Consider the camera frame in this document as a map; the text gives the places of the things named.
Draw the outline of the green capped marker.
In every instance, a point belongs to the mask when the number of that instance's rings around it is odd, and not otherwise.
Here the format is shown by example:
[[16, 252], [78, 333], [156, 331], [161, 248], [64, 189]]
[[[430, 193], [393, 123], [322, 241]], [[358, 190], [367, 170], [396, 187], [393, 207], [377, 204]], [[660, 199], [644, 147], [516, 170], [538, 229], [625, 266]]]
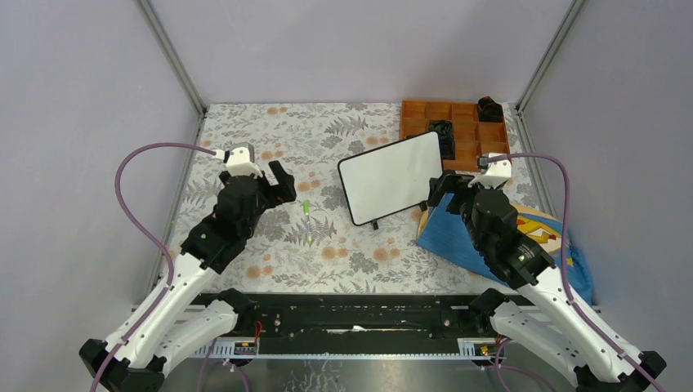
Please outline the green capped marker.
[[312, 232], [311, 232], [311, 215], [310, 215], [310, 204], [308, 200], [304, 200], [302, 203], [302, 210], [305, 217], [306, 223], [306, 243], [311, 245], [313, 243]]

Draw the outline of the small whiteboard black frame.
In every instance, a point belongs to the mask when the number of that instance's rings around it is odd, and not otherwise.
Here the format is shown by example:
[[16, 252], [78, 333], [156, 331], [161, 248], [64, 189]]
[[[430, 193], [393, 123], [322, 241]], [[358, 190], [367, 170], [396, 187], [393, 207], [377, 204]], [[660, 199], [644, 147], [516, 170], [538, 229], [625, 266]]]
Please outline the small whiteboard black frame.
[[351, 223], [369, 225], [427, 200], [443, 172], [438, 135], [426, 132], [338, 162]]

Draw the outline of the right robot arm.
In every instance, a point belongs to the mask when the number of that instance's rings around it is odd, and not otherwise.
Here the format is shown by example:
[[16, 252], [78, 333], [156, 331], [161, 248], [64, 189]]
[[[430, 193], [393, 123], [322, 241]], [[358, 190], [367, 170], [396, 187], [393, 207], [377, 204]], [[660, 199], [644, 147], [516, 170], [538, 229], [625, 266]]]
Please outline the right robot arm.
[[538, 308], [552, 326], [537, 322], [495, 289], [470, 305], [468, 323], [479, 336], [497, 332], [561, 372], [577, 391], [644, 391], [667, 367], [655, 351], [641, 351], [614, 331], [582, 297], [573, 296], [560, 266], [520, 231], [518, 211], [500, 188], [445, 171], [429, 181], [427, 205], [461, 218], [472, 246], [491, 273]]

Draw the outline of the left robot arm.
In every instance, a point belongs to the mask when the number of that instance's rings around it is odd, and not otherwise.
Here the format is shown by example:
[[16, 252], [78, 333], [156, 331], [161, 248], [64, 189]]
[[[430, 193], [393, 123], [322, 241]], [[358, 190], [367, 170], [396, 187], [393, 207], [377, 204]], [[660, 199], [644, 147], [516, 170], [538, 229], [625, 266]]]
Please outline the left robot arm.
[[198, 315], [175, 322], [201, 291], [245, 249], [260, 216], [295, 201], [294, 178], [280, 162], [264, 174], [220, 175], [223, 187], [212, 213], [194, 226], [169, 269], [132, 315], [104, 340], [89, 339], [79, 357], [93, 375], [93, 386], [108, 391], [157, 391], [166, 376], [203, 344], [228, 332], [242, 336], [253, 327], [254, 304], [227, 289]]

